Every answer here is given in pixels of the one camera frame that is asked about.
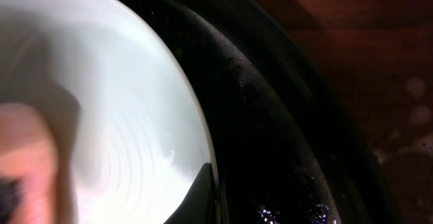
white plate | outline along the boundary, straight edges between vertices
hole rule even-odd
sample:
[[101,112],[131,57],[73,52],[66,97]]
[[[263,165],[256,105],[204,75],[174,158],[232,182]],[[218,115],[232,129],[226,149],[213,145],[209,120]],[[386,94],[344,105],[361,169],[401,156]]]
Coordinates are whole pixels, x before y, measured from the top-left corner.
[[0,100],[53,129],[72,196],[58,223],[163,223],[210,162],[179,64],[117,0],[0,0]]

finger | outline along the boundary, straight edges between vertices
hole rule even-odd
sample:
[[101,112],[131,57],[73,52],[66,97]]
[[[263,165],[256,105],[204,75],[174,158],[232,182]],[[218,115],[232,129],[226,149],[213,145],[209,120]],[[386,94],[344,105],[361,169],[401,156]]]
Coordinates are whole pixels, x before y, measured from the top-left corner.
[[0,105],[0,176],[18,180],[21,203],[11,224],[51,224],[58,160],[41,115],[23,104]]

